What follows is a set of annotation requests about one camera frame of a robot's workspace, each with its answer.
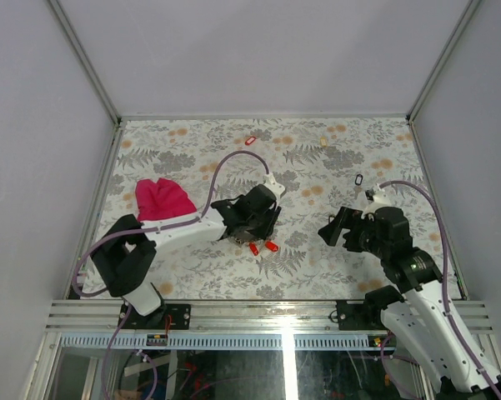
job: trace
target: metal corner post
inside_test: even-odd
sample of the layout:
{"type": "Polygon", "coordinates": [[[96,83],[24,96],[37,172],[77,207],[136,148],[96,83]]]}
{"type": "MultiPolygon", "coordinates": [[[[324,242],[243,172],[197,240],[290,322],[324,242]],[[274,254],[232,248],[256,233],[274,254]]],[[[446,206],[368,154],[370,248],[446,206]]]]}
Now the metal corner post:
{"type": "Polygon", "coordinates": [[[452,55],[454,49],[458,45],[459,40],[461,39],[463,33],[467,29],[467,26],[472,21],[474,15],[476,15],[477,11],[479,10],[482,4],[483,0],[469,0],[467,7],[463,10],[461,17],[459,18],[458,22],[456,23],[456,26],[454,27],[452,33],[450,34],[450,37],[445,43],[443,51],[441,52],[441,54],[439,54],[437,62],[433,65],[432,71],[428,75],[428,79],[424,83],[423,88],[420,91],[420,94],[417,96],[415,102],[413,103],[413,106],[408,112],[407,119],[409,121],[414,121],[415,118],[418,116],[418,113],[420,112],[421,108],[426,102],[433,88],[433,85],[438,81],[438,77],[441,71],[443,71],[444,66],[450,59],[450,56],[452,55]]]}
{"type": "Polygon", "coordinates": [[[65,13],[62,4],[59,0],[46,0],[46,3],[53,12],[54,17],[57,19],[59,27],[62,29],[65,38],[71,45],[74,56],[79,61],[83,71],[86,73],[87,78],[93,86],[93,90],[100,99],[100,102],[102,103],[104,109],[106,110],[109,119],[113,122],[114,125],[117,126],[120,123],[120,115],[115,108],[113,101],[109,97],[108,92],[102,85],[97,72],[91,64],[91,61],[89,60],[89,57],[85,52],[85,49],[83,48],[78,35],[76,34],[76,31],[74,30],[73,25],[70,22],[70,19],[65,13]]]}

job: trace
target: orange object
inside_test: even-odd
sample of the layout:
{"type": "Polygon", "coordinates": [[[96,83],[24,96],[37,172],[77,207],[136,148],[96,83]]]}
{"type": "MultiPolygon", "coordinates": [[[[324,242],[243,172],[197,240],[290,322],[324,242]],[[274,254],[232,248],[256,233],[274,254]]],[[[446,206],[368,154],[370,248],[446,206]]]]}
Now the orange object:
{"type": "Polygon", "coordinates": [[[257,139],[257,137],[251,136],[247,139],[247,141],[244,144],[246,144],[247,146],[250,146],[252,143],[254,143],[256,141],[256,139],[257,139]]]}
{"type": "Polygon", "coordinates": [[[276,243],[271,242],[270,240],[267,240],[267,242],[265,242],[265,247],[273,253],[277,252],[280,249],[280,247],[276,243]]]}
{"type": "Polygon", "coordinates": [[[250,251],[254,256],[257,256],[259,254],[258,246],[256,246],[255,243],[250,242],[248,246],[250,247],[250,251]]]}

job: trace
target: red object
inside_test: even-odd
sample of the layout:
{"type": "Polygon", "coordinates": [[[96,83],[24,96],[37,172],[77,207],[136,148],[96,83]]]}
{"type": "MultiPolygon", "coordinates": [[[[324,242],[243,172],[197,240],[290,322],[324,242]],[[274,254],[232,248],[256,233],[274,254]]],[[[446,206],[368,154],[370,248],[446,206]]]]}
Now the red object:
{"type": "Polygon", "coordinates": [[[250,146],[252,143],[254,143],[256,141],[256,139],[257,139],[257,137],[251,136],[247,139],[247,141],[244,144],[246,144],[247,146],[250,146]]]}
{"type": "Polygon", "coordinates": [[[265,242],[265,247],[273,253],[277,252],[280,249],[280,247],[276,243],[271,242],[270,240],[267,240],[267,242],[265,242]]]}
{"type": "Polygon", "coordinates": [[[254,256],[257,256],[259,254],[258,246],[256,246],[254,243],[249,243],[248,246],[250,247],[250,251],[254,256]]]}
{"type": "Polygon", "coordinates": [[[159,221],[195,213],[197,208],[187,193],[174,181],[142,179],[135,187],[139,207],[138,221],[159,221]]]}

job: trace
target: pink cloth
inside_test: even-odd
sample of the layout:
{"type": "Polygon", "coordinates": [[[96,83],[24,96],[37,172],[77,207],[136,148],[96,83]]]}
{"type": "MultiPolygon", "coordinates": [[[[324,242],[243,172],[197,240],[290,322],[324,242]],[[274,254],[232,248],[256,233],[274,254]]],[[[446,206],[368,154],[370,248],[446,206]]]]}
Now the pink cloth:
{"type": "Polygon", "coordinates": [[[157,183],[150,179],[137,182],[135,197],[139,207],[138,221],[159,221],[197,211],[180,185],[162,177],[157,183]]]}

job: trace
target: red cloth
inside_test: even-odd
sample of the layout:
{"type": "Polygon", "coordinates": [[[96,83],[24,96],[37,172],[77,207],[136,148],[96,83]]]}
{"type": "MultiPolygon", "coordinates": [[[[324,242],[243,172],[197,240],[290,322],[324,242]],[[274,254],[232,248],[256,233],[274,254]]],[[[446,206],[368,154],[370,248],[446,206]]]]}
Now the red cloth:
{"type": "Polygon", "coordinates": [[[162,177],[157,183],[150,179],[137,182],[135,197],[139,207],[138,221],[159,221],[197,211],[180,185],[162,177]]]}

